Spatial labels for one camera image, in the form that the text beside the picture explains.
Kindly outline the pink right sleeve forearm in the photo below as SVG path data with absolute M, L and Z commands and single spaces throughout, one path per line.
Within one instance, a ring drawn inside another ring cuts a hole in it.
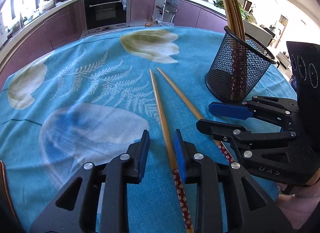
M 300 187 L 295 196 L 279 195 L 277 206 L 281 209 L 294 229 L 300 229 L 309 219 L 319 203 L 319 183 Z

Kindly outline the person's right hand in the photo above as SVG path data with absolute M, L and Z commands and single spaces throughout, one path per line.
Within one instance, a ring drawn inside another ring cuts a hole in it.
M 317 172 L 308 180 L 308 182 L 302 186 L 294 186 L 294 185 L 287 185 L 285 189 L 281 190 L 281 193 L 284 195 L 295 195 L 298 192 L 300 187 L 309 187 L 316 184 L 319 181 L 319 169 Z

